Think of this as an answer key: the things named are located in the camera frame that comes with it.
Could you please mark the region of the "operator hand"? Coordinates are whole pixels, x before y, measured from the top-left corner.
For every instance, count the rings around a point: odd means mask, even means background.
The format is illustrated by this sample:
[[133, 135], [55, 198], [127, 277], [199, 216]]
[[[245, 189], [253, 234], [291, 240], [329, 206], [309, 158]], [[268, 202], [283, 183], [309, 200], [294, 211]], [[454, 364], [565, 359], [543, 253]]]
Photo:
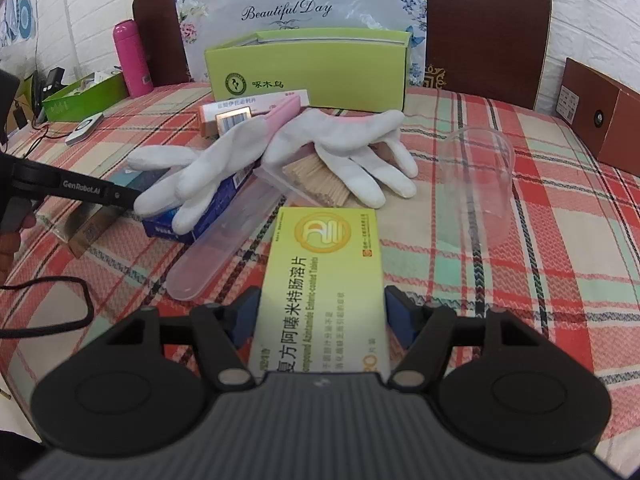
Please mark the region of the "operator hand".
[[31, 229], [36, 224], [36, 218], [33, 214], [28, 214], [23, 220], [22, 225], [17, 231], [11, 233], [2, 233], [0, 236], [0, 284], [3, 285], [8, 278], [15, 254], [22, 244], [22, 231]]

